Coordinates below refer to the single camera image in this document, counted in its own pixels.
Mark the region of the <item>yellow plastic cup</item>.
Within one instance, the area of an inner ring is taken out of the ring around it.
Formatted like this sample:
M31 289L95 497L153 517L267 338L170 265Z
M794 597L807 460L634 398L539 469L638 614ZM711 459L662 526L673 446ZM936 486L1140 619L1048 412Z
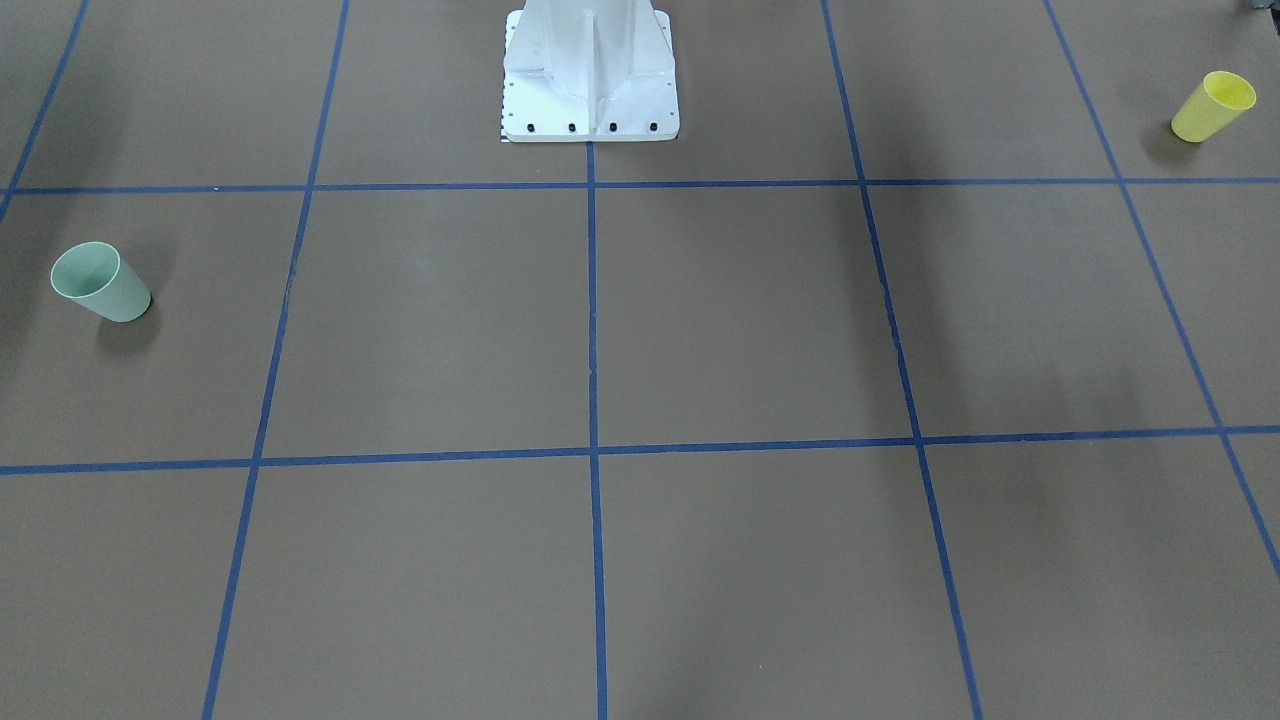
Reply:
M1230 70L1207 73L1170 122L1170 129L1188 143L1201 143L1230 126L1257 104L1257 91Z

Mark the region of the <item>green plastic cup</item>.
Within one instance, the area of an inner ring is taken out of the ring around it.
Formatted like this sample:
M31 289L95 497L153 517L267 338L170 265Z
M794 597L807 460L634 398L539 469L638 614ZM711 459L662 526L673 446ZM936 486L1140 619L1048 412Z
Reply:
M50 270L56 293L114 322L141 318L152 304L152 295L110 243L92 241L68 249Z

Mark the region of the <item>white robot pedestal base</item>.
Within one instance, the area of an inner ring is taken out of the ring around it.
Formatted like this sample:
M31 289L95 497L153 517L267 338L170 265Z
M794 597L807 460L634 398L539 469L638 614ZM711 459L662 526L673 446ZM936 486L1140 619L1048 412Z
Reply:
M506 17L504 29L503 141L678 137L668 13L649 1L526 1Z

